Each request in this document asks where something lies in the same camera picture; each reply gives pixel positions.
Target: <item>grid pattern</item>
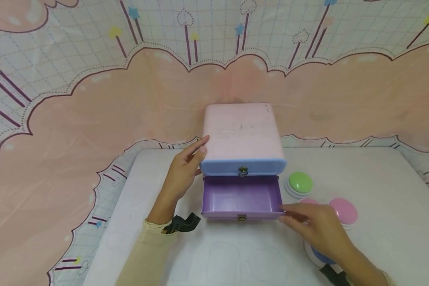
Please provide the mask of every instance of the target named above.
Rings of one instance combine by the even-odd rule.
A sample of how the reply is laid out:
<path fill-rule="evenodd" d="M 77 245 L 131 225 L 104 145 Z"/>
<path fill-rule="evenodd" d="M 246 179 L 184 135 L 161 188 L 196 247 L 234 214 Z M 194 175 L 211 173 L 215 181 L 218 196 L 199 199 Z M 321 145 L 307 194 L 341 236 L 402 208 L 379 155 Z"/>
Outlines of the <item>grid pattern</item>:
<path fill-rule="evenodd" d="M 0 70 L 12 82 L 0 74 L 0 142 L 28 132 L 28 116 L 41 100 L 70 94 L 91 73 L 126 66 L 143 46 L 164 48 L 188 68 L 226 66 L 238 55 L 256 54 L 269 70 L 288 72 L 307 62 L 332 63 L 356 52 L 394 58 L 429 43 L 429 0 L 326 2 L 329 5 L 324 0 L 84 0 L 75 7 L 49 8 L 48 22 L 36 31 L 0 31 Z M 128 7 L 137 8 L 136 23 L 126 15 Z M 192 20 L 186 25 L 190 43 L 184 19 Z M 239 24 L 245 31 L 240 35 L 235 30 Z M 108 36 L 112 27 L 122 31 L 118 39 Z M 299 40 L 299 33 L 308 38 Z M 193 35 L 198 36 L 197 55 Z"/>
<path fill-rule="evenodd" d="M 417 171 L 420 177 L 429 187 L 429 153 L 417 151 L 401 141 L 398 141 L 396 136 L 390 138 L 374 138 L 369 137 L 357 142 L 346 142 L 346 143 L 333 143 L 326 138 L 322 139 L 300 139 L 296 136 L 290 135 L 282 138 L 283 147 L 391 147 L 399 151 L 402 156 L 410 163 L 411 166 Z M 135 160 L 136 154 L 145 148 L 185 148 L 192 142 L 188 142 L 180 145 L 169 145 L 166 143 L 160 143 L 157 141 L 142 141 L 135 144 L 133 147 L 128 149 L 123 155 L 119 156 L 113 161 L 110 168 L 100 173 L 103 174 L 115 174 L 112 172 L 112 168 L 115 166 L 124 167 L 125 174 L 127 170 L 131 169 L 131 166 Z M 56 264 L 52 270 L 49 271 L 51 276 L 51 286 L 81 286 L 87 276 L 87 269 L 92 264 L 92 261 L 97 251 L 97 247 L 100 244 L 103 232 L 108 226 L 107 223 L 102 225 L 100 228 L 96 228 L 94 225 L 88 224 L 91 218 L 104 217 L 109 219 L 113 213 L 114 207 L 119 199 L 122 187 L 124 186 L 125 180 L 120 178 L 120 183 L 116 186 L 113 185 L 112 180 L 102 178 L 99 185 L 95 188 L 97 198 L 95 201 L 95 207 L 89 215 L 88 219 L 76 230 L 74 230 L 74 238 L 69 249 L 61 260 Z M 79 269 L 69 270 L 56 270 L 60 267 L 73 266 L 73 262 L 63 262 L 65 259 L 79 259 L 76 265 L 79 265 Z"/>
<path fill-rule="evenodd" d="M 73 241 L 69 249 L 48 272 L 51 277 L 51 286 L 82 285 L 87 275 L 86 270 L 91 265 L 103 232 L 108 227 L 108 221 L 118 202 L 128 171 L 131 169 L 137 153 L 145 148 L 185 148 L 191 143 L 192 141 L 180 145 L 169 145 L 155 140 L 142 141 L 129 148 L 123 155 L 114 160 L 108 169 L 99 173 L 100 183 L 95 187 L 97 197 L 94 209 L 86 221 L 73 231 Z M 106 222 L 100 220 L 98 226 L 92 224 L 99 222 L 98 219 L 104 219 Z"/>

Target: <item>black wristband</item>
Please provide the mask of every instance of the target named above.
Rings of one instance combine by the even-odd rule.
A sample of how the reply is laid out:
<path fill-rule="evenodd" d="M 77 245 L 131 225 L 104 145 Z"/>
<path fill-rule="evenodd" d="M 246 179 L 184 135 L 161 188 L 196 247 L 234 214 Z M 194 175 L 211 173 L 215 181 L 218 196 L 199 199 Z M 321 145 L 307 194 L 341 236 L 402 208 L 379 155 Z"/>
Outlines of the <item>black wristband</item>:
<path fill-rule="evenodd" d="M 174 232 L 191 232 L 193 231 L 200 222 L 200 218 L 194 213 L 191 213 L 187 219 L 183 219 L 180 216 L 175 216 L 172 223 L 166 226 L 163 231 L 165 234 L 172 234 Z"/>
<path fill-rule="evenodd" d="M 345 271 L 337 274 L 337 272 L 335 272 L 335 270 L 329 264 L 324 265 L 324 267 L 319 271 L 324 274 L 324 276 L 326 276 L 334 286 L 350 286 L 346 280 Z"/>

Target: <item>blue drawer front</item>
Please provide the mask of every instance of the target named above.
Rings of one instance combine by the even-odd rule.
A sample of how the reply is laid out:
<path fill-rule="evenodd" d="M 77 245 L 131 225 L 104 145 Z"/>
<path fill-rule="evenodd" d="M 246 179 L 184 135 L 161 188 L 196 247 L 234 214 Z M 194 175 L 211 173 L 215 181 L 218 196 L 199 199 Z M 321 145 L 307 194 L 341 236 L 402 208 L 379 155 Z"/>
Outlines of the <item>blue drawer front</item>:
<path fill-rule="evenodd" d="M 248 176 L 271 176 L 281 174 L 286 164 L 284 159 L 203 160 L 200 168 L 206 176 L 238 176 L 241 167 Z"/>

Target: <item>drawer box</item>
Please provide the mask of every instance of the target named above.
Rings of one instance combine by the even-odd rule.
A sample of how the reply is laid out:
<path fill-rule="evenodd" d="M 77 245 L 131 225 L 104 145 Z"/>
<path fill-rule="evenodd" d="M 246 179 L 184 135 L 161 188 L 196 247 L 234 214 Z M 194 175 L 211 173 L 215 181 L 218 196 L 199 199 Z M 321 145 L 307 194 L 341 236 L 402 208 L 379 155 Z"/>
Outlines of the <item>drawer box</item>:
<path fill-rule="evenodd" d="M 281 138 L 268 103 L 214 104 L 205 109 L 208 153 L 202 216 L 207 219 L 277 219 L 284 171 Z"/>
<path fill-rule="evenodd" d="M 207 219 L 278 219 L 281 194 L 277 176 L 203 178 L 202 216 Z"/>

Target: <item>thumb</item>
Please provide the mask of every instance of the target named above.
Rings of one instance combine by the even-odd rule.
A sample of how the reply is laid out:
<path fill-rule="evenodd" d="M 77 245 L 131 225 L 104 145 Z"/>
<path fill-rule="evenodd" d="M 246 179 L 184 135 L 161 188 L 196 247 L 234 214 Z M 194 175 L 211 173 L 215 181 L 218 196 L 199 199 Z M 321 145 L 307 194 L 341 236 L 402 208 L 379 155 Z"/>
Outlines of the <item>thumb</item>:
<path fill-rule="evenodd" d="M 307 238 L 310 236 L 310 229 L 308 229 L 308 226 L 303 225 L 301 222 L 294 219 L 293 217 L 280 216 L 278 220 L 295 230 L 298 234 L 305 238 L 305 240 L 307 240 Z"/>
<path fill-rule="evenodd" d="M 199 150 L 197 150 L 197 152 L 194 154 L 191 161 L 188 163 L 190 168 L 196 171 L 200 163 L 203 161 L 203 159 L 205 159 L 206 154 L 207 149 L 205 148 L 205 146 L 200 147 Z"/>

